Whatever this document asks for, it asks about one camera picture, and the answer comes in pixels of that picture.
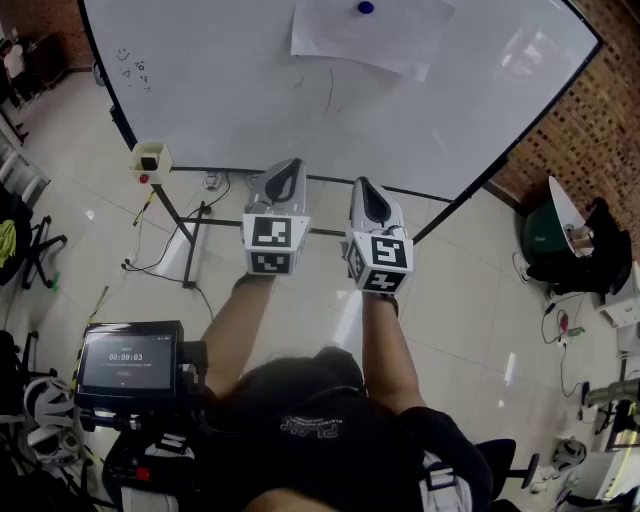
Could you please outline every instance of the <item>black t-shirt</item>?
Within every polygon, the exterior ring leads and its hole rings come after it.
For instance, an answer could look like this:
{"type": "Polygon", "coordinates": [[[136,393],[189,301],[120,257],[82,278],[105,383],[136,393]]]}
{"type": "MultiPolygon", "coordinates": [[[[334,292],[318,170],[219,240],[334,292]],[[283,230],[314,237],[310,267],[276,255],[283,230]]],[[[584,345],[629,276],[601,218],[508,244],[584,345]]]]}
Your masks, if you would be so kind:
{"type": "Polygon", "coordinates": [[[213,412],[209,490],[219,510],[280,488],[342,512],[421,511],[423,450],[469,483],[474,512],[488,509],[491,471],[449,416],[419,407],[395,417],[313,360],[275,366],[213,412]]]}

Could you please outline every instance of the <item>black and white tag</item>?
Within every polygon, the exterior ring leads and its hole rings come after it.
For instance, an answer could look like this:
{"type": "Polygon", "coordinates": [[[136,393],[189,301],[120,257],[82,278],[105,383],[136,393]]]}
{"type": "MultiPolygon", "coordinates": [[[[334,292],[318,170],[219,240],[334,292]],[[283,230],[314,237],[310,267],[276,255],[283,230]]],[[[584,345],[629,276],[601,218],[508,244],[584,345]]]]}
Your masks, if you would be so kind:
{"type": "Polygon", "coordinates": [[[402,240],[371,237],[371,255],[375,265],[407,268],[407,255],[402,240]]]}
{"type": "Polygon", "coordinates": [[[347,263],[349,264],[349,270],[356,283],[360,282],[360,277],[362,277],[362,272],[364,272],[366,266],[355,240],[351,242],[347,251],[347,263]]]}
{"type": "Polygon", "coordinates": [[[287,274],[289,272],[290,254],[251,253],[253,272],[265,274],[287,274]]]}
{"type": "Polygon", "coordinates": [[[256,247],[290,247],[291,219],[256,217],[251,243],[256,247]]]}
{"type": "Polygon", "coordinates": [[[385,270],[372,270],[362,289],[369,292],[395,293],[405,275],[385,270]]]}

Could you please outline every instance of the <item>brown wall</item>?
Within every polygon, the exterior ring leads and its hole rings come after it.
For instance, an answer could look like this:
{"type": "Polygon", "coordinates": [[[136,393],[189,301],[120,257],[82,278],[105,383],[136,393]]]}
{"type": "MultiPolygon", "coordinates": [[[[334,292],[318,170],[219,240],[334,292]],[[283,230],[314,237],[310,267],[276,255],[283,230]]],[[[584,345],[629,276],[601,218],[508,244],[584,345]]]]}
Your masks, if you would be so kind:
{"type": "Polygon", "coordinates": [[[77,0],[0,0],[0,22],[6,36],[12,27],[34,41],[57,34],[70,68],[93,62],[77,0]]]}
{"type": "Polygon", "coordinates": [[[640,257],[640,26],[620,0],[576,5],[604,46],[493,181],[525,206],[549,175],[581,209],[604,197],[640,257]]]}

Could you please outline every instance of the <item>whiteboard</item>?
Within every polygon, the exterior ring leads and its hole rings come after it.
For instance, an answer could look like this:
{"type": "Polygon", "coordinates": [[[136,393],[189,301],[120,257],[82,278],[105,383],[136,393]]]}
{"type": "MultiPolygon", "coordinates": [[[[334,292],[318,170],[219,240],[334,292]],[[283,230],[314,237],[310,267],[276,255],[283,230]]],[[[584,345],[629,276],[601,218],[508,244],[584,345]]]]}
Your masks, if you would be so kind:
{"type": "Polygon", "coordinates": [[[133,134],[167,143],[177,167],[266,169],[299,157],[311,175],[364,175],[453,200],[546,111],[599,40],[562,0],[450,3],[423,82],[291,56],[295,0],[80,5],[133,134]]]}

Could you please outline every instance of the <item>printed logo on shirt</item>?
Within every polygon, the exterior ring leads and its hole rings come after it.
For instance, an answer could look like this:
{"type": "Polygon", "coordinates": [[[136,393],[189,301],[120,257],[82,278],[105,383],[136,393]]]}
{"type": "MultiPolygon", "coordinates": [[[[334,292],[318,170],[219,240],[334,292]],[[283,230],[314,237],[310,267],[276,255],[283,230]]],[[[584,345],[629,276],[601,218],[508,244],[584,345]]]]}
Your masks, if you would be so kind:
{"type": "Polygon", "coordinates": [[[285,416],[282,418],[280,430],[298,437],[308,434],[316,435],[318,439],[335,439],[338,437],[338,426],[342,420],[325,420],[324,418],[301,418],[300,416],[285,416]]]}

